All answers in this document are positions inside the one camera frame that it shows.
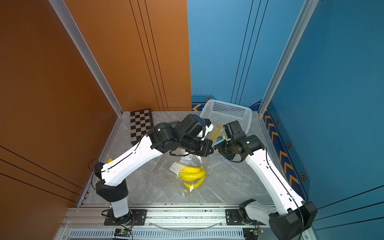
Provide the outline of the clear zip-top bag blue seal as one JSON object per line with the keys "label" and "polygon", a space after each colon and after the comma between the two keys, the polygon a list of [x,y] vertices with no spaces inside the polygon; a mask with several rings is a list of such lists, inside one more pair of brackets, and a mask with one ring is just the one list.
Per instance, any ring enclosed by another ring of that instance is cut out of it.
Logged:
{"label": "clear zip-top bag blue seal", "polygon": [[206,132],[205,140],[212,141],[212,148],[214,152],[209,154],[206,157],[201,156],[192,156],[192,166],[193,167],[201,167],[208,172],[211,171],[214,167],[220,165],[223,161],[223,157],[219,154],[219,151],[215,149],[215,146],[220,142],[224,141],[227,137],[225,135],[224,125],[223,123],[213,124],[212,130],[208,133]]}

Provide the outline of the yellow banana bunch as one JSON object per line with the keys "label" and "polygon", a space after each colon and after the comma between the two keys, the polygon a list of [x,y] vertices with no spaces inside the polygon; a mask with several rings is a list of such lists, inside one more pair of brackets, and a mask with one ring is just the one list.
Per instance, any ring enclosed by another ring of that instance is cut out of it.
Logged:
{"label": "yellow banana bunch", "polygon": [[213,141],[213,145],[216,145],[219,142],[227,139],[226,132],[224,129],[223,123],[218,123],[214,125],[213,130],[208,133],[207,139]]}

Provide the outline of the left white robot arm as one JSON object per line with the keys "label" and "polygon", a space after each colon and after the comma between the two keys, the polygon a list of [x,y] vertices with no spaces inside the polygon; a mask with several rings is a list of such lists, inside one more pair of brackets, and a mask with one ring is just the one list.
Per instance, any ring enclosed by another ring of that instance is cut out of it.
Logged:
{"label": "left white robot arm", "polygon": [[212,154],[213,142],[206,136],[213,128],[209,119],[189,114],[182,121],[157,124],[136,145],[110,163],[96,163],[93,169],[99,179],[96,192],[111,204],[114,221],[124,224],[132,215],[128,204],[128,175],[148,161],[177,149],[200,157]]}

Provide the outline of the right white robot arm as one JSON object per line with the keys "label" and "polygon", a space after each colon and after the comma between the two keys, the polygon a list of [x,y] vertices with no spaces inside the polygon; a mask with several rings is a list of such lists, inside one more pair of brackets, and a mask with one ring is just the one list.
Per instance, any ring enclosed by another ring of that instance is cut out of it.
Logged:
{"label": "right white robot arm", "polygon": [[253,199],[241,203],[240,221],[245,225],[266,224],[279,240],[303,237],[318,212],[314,203],[305,202],[288,184],[257,136],[247,136],[238,121],[224,125],[224,130],[227,137],[216,144],[215,149],[229,161],[239,155],[241,161],[247,163],[258,175],[274,203],[274,207]]}

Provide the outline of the front bagged banana bunch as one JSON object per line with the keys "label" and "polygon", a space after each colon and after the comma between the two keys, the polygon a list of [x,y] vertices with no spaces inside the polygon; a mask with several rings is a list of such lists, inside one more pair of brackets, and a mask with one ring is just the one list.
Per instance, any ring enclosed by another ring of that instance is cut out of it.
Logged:
{"label": "front bagged banana bunch", "polygon": [[178,179],[183,181],[184,187],[188,192],[193,192],[201,187],[207,177],[207,172],[203,165],[200,167],[191,167],[179,162],[174,162],[169,170],[174,173]]}

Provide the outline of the white plastic basket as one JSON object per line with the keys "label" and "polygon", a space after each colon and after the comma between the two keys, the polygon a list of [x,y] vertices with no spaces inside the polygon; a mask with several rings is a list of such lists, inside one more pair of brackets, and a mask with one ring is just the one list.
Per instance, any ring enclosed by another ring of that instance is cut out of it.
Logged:
{"label": "white plastic basket", "polygon": [[219,123],[225,125],[238,121],[242,130],[247,134],[252,123],[252,110],[223,101],[209,100],[205,104],[200,117],[209,119],[214,125]]}

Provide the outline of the brown checkered chessboard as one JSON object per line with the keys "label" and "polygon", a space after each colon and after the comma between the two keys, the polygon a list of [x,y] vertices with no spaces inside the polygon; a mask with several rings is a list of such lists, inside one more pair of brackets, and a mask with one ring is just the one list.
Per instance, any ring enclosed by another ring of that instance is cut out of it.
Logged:
{"label": "brown checkered chessboard", "polygon": [[131,143],[137,144],[154,127],[151,109],[130,112]]}

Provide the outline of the right green circuit board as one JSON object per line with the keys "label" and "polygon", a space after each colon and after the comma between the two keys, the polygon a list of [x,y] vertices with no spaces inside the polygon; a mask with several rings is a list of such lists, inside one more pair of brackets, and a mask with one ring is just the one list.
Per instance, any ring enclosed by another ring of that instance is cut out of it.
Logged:
{"label": "right green circuit board", "polygon": [[243,236],[245,240],[258,240],[260,235],[264,234],[263,229],[243,228]]}

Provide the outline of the green circuit board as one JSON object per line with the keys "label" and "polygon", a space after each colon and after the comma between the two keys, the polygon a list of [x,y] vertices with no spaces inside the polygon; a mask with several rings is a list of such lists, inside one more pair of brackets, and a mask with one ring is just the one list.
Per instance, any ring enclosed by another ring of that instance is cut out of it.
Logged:
{"label": "green circuit board", "polygon": [[243,228],[243,236],[245,240],[258,240],[260,235],[264,234],[263,229]]}
{"label": "green circuit board", "polygon": [[115,229],[115,232],[114,232],[114,238],[115,239],[133,239],[133,235],[132,235],[132,232],[131,230],[127,229],[127,228],[116,228]]}

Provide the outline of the left green circuit board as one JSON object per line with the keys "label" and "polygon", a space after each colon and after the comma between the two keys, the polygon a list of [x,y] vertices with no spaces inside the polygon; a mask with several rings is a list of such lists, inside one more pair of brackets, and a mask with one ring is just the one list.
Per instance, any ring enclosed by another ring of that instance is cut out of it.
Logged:
{"label": "left green circuit board", "polygon": [[116,228],[115,229],[115,232],[114,232],[114,238],[115,239],[133,239],[133,235],[132,235],[132,232],[131,230],[127,229],[127,228]]}

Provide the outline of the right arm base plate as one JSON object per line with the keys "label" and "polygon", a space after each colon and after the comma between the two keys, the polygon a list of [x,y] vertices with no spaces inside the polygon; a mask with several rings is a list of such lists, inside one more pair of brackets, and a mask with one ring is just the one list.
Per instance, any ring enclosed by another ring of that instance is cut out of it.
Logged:
{"label": "right arm base plate", "polygon": [[239,225],[256,225],[256,226],[265,226],[262,222],[257,222],[255,220],[250,220],[244,222],[240,216],[239,209],[226,209],[226,224],[228,226],[239,226]]}

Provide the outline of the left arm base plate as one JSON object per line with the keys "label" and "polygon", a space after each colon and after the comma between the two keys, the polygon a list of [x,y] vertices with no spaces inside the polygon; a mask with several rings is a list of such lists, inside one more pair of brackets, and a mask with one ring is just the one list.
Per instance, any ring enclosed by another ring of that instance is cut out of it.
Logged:
{"label": "left arm base plate", "polygon": [[146,209],[130,209],[130,212],[122,217],[116,218],[112,209],[102,211],[105,218],[105,226],[144,226],[147,216]]}

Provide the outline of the aluminium front rail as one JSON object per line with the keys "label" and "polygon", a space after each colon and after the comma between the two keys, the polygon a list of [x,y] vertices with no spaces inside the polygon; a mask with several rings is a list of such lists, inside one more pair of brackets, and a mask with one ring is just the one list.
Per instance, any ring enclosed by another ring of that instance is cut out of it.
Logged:
{"label": "aluminium front rail", "polygon": [[[227,226],[227,209],[237,209],[237,204],[195,204],[195,205],[132,205],[130,210],[146,210],[147,228],[225,228]],[[60,228],[106,228],[102,211],[108,205],[90,205],[81,208],[69,208],[60,224]]]}

